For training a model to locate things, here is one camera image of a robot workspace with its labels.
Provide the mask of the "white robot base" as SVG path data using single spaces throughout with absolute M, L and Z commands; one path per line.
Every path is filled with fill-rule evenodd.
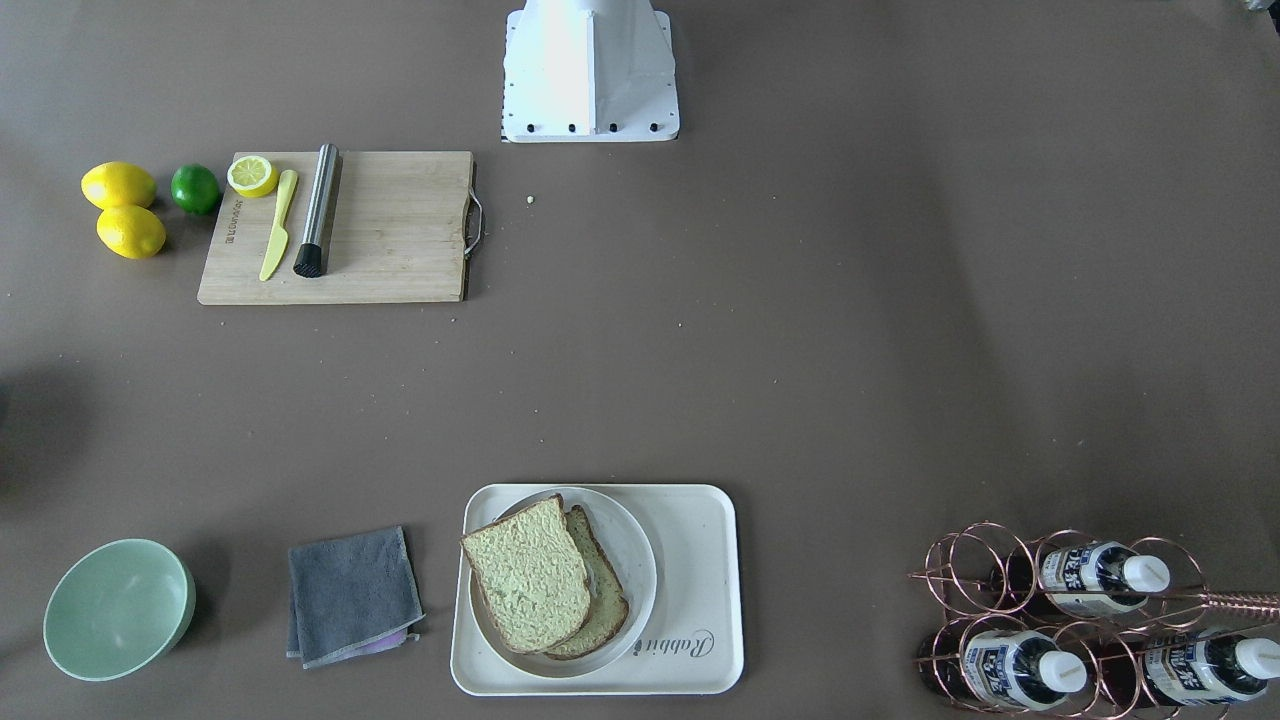
M 672 24 L 649 1 L 527 1 L 506 18 L 503 70 L 506 142 L 678 137 Z

